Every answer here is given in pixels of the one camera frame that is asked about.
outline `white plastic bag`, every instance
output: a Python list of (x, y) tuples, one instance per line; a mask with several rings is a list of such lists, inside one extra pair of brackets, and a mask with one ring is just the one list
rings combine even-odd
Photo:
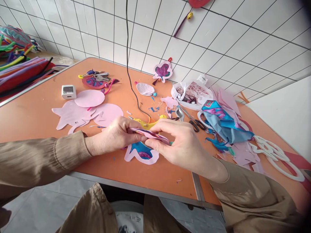
[[(177, 88), (181, 87), (182, 94), (177, 92)], [(193, 94), (196, 98), (196, 104), (182, 101), (186, 94)], [(180, 105), (195, 110), (201, 111), (202, 106), (207, 100), (213, 100), (213, 93), (210, 89), (203, 85), (200, 81), (193, 81), (191, 83), (181, 82), (174, 84), (171, 90), (172, 97), (179, 102)]]

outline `hand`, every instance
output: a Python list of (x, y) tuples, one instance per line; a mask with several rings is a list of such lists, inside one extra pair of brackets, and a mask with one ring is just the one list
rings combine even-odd
[(224, 182), (228, 179), (225, 166), (203, 149), (191, 124), (160, 119), (150, 130), (153, 133), (163, 131), (175, 137), (171, 146), (156, 139), (148, 139), (145, 142), (147, 146), (161, 153), (170, 163), (216, 182)]
[(115, 119), (105, 130), (92, 137), (85, 138), (86, 147), (91, 155), (101, 155), (124, 148), (132, 143), (146, 141), (141, 134), (128, 134), (128, 128), (142, 128), (137, 121), (123, 116)]

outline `floor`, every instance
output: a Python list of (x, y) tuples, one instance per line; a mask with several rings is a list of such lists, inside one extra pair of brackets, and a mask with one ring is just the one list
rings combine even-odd
[[(64, 222), (79, 198), (93, 182), (65, 176), (45, 186), (33, 188), (4, 207), (12, 211), (10, 222), (1, 228), (2, 233), (55, 232)], [(161, 198), (167, 210), (192, 233), (226, 232), (219, 211), (194, 208), (178, 201)]]

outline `orange table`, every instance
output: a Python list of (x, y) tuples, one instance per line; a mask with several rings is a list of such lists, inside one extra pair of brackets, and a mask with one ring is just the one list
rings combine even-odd
[[(111, 78), (120, 80), (121, 84), (113, 85), (110, 93), (106, 95), (105, 103), (120, 106), (125, 117), (128, 116), (126, 111), (129, 111), (132, 113), (132, 117), (148, 121), (148, 117), (137, 108), (136, 98), (130, 89), (126, 68), (97, 58), (87, 58), (29, 90), (0, 103), (0, 142), (46, 137), (59, 138), (66, 135), (71, 126), (56, 130), (59, 117), (51, 109), (62, 107), (66, 102), (60, 95), (62, 85), (73, 84), (76, 86), (77, 92), (85, 90), (86, 87), (83, 86), (77, 76), (92, 68), (100, 71), (105, 70), (110, 73)], [(141, 109), (149, 113), (153, 119), (158, 119), (158, 114), (165, 114), (166, 105), (160, 101), (160, 98), (170, 95), (171, 83), (157, 82), (155, 90), (158, 96), (154, 97), (155, 101), (153, 101), (150, 96), (142, 96), (138, 93), (134, 81), (151, 84), (154, 80), (149, 75), (138, 71), (129, 70), (129, 73)], [(150, 107), (154, 109), (160, 107), (160, 110), (152, 112), (148, 110)], [(295, 153), (250, 109), (244, 105), (239, 105), (239, 107), (243, 119), (253, 127), (255, 134), (273, 141), (284, 150)], [(197, 115), (195, 111), (189, 110), (189, 113), (195, 117)], [(91, 121), (78, 130), (83, 130), (89, 136), (100, 132), (100, 128), (90, 128), (91, 125), (96, 124)], [(211, 143), (204, 142), (207, 134), (201, 130), (196, 135), (205, 149), (210, 154), (215, 155), (216, 149)], [(168, 137), (170, 141), (173, 140), (169, 135), (164, 134), (164, 136)], [(71, 176), (194, 205), (221, 209), (217, 197), (204, 178), (170, 164), (163, 156), (160, 156), (157, 163), (145, 165), (135, 158), (126, 162), (123, 159), (124, 155), (125, 151), (119, 150), (94, 157), (76, 168)], [(302, 185), (283, 176), (267, 162), (264, 156), (259, 156), (262, 159), (265, 171), (288, 190), (300, 208), (299, 198), (306, 198), (308, 195)]]

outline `white charger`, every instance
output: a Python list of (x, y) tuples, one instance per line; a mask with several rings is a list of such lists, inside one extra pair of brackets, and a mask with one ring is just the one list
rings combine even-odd
[(62, 97), (64, 99), (75, 99), (77, 98), (77, 92), (73, 85), (62, 85)]

